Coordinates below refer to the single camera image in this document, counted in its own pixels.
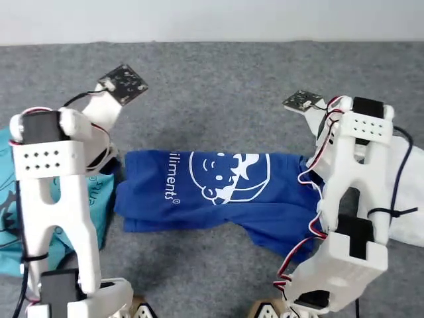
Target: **gray carpet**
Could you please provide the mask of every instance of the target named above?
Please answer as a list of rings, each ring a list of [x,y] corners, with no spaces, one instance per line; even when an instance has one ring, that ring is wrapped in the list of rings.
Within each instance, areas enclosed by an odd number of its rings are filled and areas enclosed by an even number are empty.
[[[314,147],[306,122],[281,107],[300,88],[327,99],[383,100],[396,108],[396,124],[424,147],[424,43],[98,43],[2,47],[0,57],[1,126],[27,107],[59,107],[129,63],[150,89],[125,107],[112,131],[122,152],[309,155]],[[128,279],[159,317],[245,317],[255,300],[278,297],[271,282],[282,257],[254,246],[235,225],[125,234],[122,223],[115,216],[107,234],[103,276]],[[389,251],[389,271],[361,298],[362,317],[420,317],[424,249],[391,241]],[[20,283],[0,278],[3,317],[11,316]],[[327,317],[354,317],[354,307]]]

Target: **white wall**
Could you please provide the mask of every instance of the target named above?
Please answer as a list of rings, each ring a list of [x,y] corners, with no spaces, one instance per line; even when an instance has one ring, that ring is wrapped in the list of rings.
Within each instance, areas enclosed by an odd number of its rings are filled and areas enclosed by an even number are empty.
[[[153,40],[424,40],[424,1],[0,0],[0,45]]]

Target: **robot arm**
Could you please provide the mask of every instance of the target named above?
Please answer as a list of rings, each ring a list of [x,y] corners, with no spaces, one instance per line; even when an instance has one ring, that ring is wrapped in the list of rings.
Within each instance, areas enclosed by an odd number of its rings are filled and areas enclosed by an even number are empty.
[[[146,82],[123,64],[102,77],[95,91],[78,95],[59,110],[35,107],[11,119],[23,274],[28,276],[17,308],[27,287],[30,298],[40,300],[29,307],[28,317],[112,317],[116,312],[120,318],[129,317],[131,285],[120,278],[101,280],[85,178],[98,174],[117,155],[109,131],[123,106],[147,89]],[[82,113],[67,108],[86,95],[91,100]],[[54,178],[60,184],[58,201],[50,195]],[[56,227],[62,227],[71,241],[78,269],[48,271],[46,257]]]
[[[338,97],[327,105],[321,96],[305,91],[283,104],[304,114],[317,137],[308,171],[325,181],[317,205],[323,243],[291,275],[282,275],[285,281],[280,284],[286,305],[309,317],[341,310],[388,268],[391,207],[384,180],[394,110],[359,97]],[[360,191],[362,209],[353,217],[339,215],[349,187]]]

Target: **teal cloth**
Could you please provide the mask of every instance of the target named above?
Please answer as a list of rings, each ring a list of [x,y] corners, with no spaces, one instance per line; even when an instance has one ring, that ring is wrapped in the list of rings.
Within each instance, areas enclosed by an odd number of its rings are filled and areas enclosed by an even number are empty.
[[[22,244],[18,234],[20,225],[17,222],[15,170],[9,139],[9,130],[0,130],[0,274],[20,276]],[[53,199],[60,197],[56,181],[52,182],[51,187]],[[109,203],[115,186],[115,177],[113,174],[89,177],[87,185],[91,220],[97,230],[97,242],[99,246],[102,246],[107,212],[111,208]],[[73,251],[72,244],[65,232],[59,227],[56,228],[48,253],[49,270],[56,269],[60,261]]]

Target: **blue t-shirt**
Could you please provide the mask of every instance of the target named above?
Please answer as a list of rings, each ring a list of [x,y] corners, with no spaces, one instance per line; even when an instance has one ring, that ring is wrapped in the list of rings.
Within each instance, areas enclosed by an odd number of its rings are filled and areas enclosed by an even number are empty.
[[[297,182],[302,156],[142,150],[129,152],[125,163],[127,180],[115,203],[125,231],[207,229],[230,221],[281,255],[309,236],[319,195]]]

